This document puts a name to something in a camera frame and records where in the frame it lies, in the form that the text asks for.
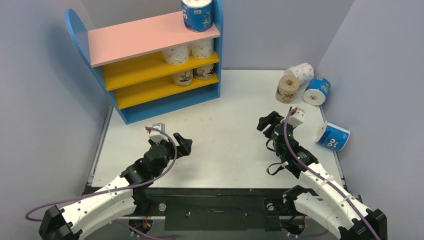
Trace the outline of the brown cartoon paper roll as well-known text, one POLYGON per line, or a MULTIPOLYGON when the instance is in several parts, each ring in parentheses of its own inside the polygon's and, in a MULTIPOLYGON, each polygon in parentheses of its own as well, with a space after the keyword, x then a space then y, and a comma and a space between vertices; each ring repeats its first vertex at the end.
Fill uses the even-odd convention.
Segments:
POLYGON ((200 67, 194 68, 192 72, 193 72, 194 78, 198 80, 209 80, 215 74, 215 65, 208 64, 208 65, 200 66, 200 67))

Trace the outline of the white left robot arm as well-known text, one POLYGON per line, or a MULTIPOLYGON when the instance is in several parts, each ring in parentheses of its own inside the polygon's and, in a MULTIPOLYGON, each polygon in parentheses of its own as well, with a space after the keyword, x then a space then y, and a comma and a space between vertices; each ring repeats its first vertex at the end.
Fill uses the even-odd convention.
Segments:
POLYGON ((112 221, 135 213, 145 214, 150 200, 145 190, 161 176, 170 160, 190 155, 193 141, 174 133, 149 139, 143 157, 128 166, 110 183, 70 205, 53 205, 42 218, 38 233, 43 240, 83 240, 112 221))

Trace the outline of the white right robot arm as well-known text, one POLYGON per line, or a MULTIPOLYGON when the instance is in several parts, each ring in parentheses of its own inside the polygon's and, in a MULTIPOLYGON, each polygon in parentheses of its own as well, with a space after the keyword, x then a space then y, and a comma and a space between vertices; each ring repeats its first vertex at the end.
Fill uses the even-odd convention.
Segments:
POLYGON ((272 143, 270 151, 279 159, 272 174, 287 170, 307 185, 287 190, 282 196, 283 209, 292 216, 310 217, 338 240, 388 239, 386 215, 349 194, 318 158, 295 140, 293 131, 302 124, 297 119, 301 115, 303 111, 298 107, 290 109, 287 116, 272 111, 260 117, 256 127, 272 143))

